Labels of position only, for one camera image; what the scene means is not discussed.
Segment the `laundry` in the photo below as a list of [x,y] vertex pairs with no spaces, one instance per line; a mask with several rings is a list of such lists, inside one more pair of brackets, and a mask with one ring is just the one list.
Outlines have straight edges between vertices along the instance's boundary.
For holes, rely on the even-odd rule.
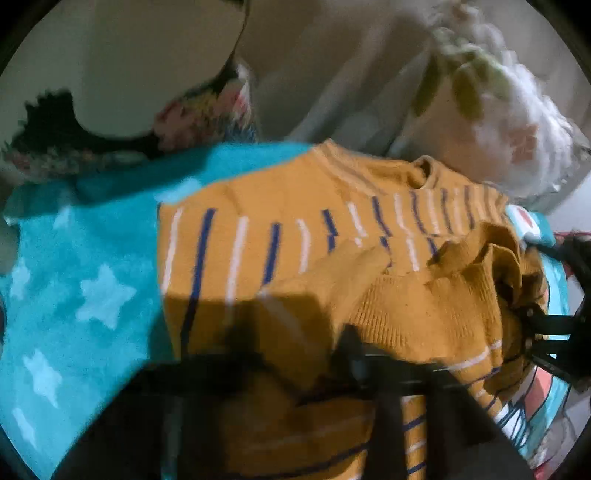
[[[303,395],[330,376],[334,341],[352,323],[401,359],[447,365],[494,418],[528,372],[523,359],[504,365],[521,349],[509,307],[544,304],[545,292],[505,202],[428,157],[380,160],[329,141],[161,205],[157,263],[174,350],[219,348],[228,326],[250,322],[265,360]],[[409,473],[419,472],[423,399],[407,399],[403,417]],[[261,374],[223,418],[231,472],[345,478],[359,473],[372,409],[322,395],[300,404]]]
[[433,155],[521,203],[560,190],[587,161],[587,139],[480,9],[443,3],[425,55],[428,65],[389,155]]

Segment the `clothing pile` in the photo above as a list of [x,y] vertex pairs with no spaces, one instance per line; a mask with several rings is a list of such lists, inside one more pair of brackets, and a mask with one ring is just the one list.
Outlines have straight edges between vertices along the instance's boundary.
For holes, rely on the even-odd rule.
[[[511,308],[544,304],[539,258],[524,252],[506,198],[440,163],[378,160],[332,142],[289,163],[212,185],[160,208],[158,271],[179,358],[221,345],[248,319],[258,349],[309,392],[329,374],[343,325],[397,358],[447,365],[494,418],[517,390],[523,358]],[[403,417],[409,474],[424,466],[424,400]],[[371,405],[298,405],[272,378],[252,379],[224,412],[228,468],[360,474]]]
[[[362,475],[374,402],[327,395],[347,325],[394,358],[442,365],[532,461],[568,386],[523,356],[515,310],[567,314],[566,279],[525,247],[554,242],[544,217],[511,202],[552,190],[584,141],[477,10],[441,12],[393,80],[408,108],[385,88],[317,122],[336,142],[257,144],[254,83],[234,52],[141,137],[85,130],[68,91],[27,105],[3,150],[39,184],[4,212],[20,238],[0,278],[0,425],[41,480],[146,363],[220,352],[240,325],[267,369],[220,406],[231,478]],[[398,125],[380,117],[394,110]],[[190,403],[176,413],[191,417]],[[413,479],[426,477],[426,418],[423,396],[402,399]],[[163,443],[178,453],[178,438]]]

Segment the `star pattern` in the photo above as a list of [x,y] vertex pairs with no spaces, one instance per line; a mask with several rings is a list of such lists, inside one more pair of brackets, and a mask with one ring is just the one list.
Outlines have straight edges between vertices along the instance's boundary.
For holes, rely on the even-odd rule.
[[107,328],[115,330],[121,307],[136,294],[136,289],[119,283],[111,268],[103,264],[96,280],[82,280],[80,289],[85,302],[76,311],[76,320],[88,322],[97,319]]
[[33,377],[33,391],[58,408],[56,389],[61,384],[61,375],[52,369],[39,349],[35,349],[32,357],[23,356],[22,361]]
[[25,287],[31,279],[31,272],[25,265],[25,259],[21,258],[12,269],[12,284],[10,285],[9,295],[22,300],[25,295]]
[[172,188],[159,192],[154,196],[158,203],[177,203],[202,188],[198,179],[189,177]]
[[21,431],[22,438],[33,445],[33,448],[37,450],[37,440],[35,438],[35,429],[33,426],[28,422],[25,414],[22,410],[18,407],[12,409],[12,416],[14,420],[17,422],[18,428]]

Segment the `striped sweater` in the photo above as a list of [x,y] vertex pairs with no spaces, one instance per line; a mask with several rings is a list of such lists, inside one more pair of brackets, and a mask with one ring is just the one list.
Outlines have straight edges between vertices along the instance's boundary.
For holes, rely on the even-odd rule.
[[[247,320],[265,359],[310,392],[353,323],[399,358],[444,362],[495,417],[526,370],[508,307],[540,301],[545,285],[505,203],[431,158],[381,160],[329,141],[162,205],[158,267],[175,352],[214,348]],[[405,398],[403,416],[408,472],[419,478],[423,399]],[[257,375],[225,407],[227,467],[253,479],[349,479],[371,426],[364,401],[302,404]]]

